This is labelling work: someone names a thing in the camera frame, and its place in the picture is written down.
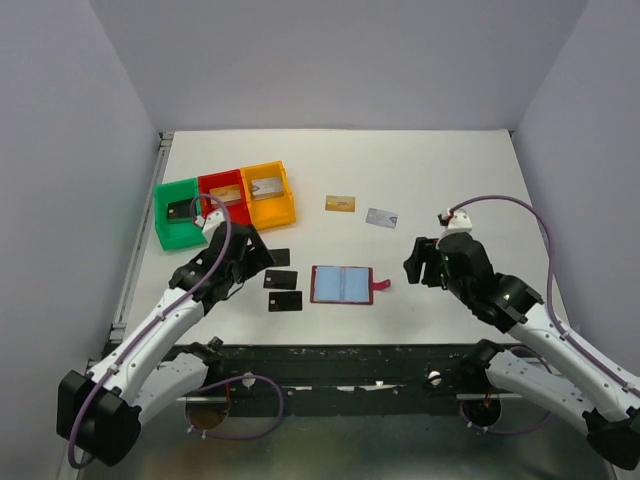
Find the black VIP card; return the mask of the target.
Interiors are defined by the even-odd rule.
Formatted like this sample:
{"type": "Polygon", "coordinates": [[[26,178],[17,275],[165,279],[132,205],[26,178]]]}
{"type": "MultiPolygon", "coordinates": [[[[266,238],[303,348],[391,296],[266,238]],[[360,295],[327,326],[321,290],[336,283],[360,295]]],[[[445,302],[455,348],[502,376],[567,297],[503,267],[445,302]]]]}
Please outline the black VIP card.
{"type": "Polygon", "coordinates": [[[273,267],[289,267],[291,265],[290,250],[288,248],[270,249],[269,253],[273,259],[273,267]]]}

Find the dark grey card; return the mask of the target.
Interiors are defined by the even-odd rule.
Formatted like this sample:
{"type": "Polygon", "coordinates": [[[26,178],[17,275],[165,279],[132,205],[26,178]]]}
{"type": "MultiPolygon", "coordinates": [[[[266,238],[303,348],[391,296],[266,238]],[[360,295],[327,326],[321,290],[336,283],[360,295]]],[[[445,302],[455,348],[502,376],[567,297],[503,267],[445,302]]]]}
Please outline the dark grey card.
{"type": "Polygon", "coordinates": [[[290,270],[265,271],[263,287],[265,289],[295,290],[297,286],[298,273],[290,270]]]}

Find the red leather card holder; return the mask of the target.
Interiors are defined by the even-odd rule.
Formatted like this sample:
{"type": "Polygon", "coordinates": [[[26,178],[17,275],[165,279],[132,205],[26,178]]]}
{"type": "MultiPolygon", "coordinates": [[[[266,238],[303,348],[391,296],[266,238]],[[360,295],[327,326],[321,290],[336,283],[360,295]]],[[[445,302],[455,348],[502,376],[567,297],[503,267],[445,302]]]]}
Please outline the red leather card holder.
{"type": "Polygon", "coordinates": [[[391,287],[390,279],[376,282],[371,267],[314,265],[310,302],[315,304],[372,305],[374,293],[391,287]]]}

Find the silver VIP card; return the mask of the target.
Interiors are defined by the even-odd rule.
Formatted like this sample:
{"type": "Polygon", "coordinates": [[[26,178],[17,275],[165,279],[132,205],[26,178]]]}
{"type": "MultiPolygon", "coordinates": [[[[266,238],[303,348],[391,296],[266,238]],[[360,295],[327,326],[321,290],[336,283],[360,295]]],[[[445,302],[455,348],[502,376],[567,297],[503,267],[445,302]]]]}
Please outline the silver VIP card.
{"type": "Polygon", "coordinates": [[[365,217],[365,222],[388,229],[395,229],[397,226],[398,215],[394,212],[369,208],[365,217]]]}

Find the gold VIP card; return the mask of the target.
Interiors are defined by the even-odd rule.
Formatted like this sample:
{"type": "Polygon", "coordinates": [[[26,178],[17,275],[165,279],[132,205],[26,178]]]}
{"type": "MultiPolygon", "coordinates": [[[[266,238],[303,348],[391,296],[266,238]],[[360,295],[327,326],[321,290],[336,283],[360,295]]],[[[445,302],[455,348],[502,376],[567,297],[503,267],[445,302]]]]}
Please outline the gold VIP card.
{"type": "Polygon", "coordinates": [[[326,211],[349,212],[356,209],[356,198],[353,196],[327,195],[325,200],[326,211]]]}

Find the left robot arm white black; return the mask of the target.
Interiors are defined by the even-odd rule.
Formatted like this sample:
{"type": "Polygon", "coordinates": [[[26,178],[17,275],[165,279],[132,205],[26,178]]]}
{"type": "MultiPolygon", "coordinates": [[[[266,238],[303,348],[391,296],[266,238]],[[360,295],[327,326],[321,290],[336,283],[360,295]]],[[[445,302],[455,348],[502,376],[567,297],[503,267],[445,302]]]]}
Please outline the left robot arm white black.
{"type": "Polygon", "coordinates": [[[273,256],[252,225],[222,222],[207,248],[172,274],[146,319],[110,355],[85,373],[69,371],[58,385],[56,432],[67,461],[113,466],[136,443],[143,425],[184,393],[214,393],[222,380],[213,354],[199,346],[161,364],[176,342],[273,256]]]}

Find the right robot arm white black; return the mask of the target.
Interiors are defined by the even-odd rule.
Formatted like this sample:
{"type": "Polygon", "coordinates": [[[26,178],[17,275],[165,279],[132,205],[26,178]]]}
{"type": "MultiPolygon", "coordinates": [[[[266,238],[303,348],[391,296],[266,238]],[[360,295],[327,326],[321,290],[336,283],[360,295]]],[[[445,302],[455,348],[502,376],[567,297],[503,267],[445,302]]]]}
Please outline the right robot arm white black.
{"type": "Polygon", "coordinates": [[[496,272],[484,246],[468,233],[419,237],[403,263],[411,284],[452,293],[478,320],[541,355],[558,374],[531,367],[506,348],[479,341],[459,367],[462,384],[507,390],[546,409],[585,435],[620,469],[639,465],[639,379],[552,318],[541,295],[496,272]]]}

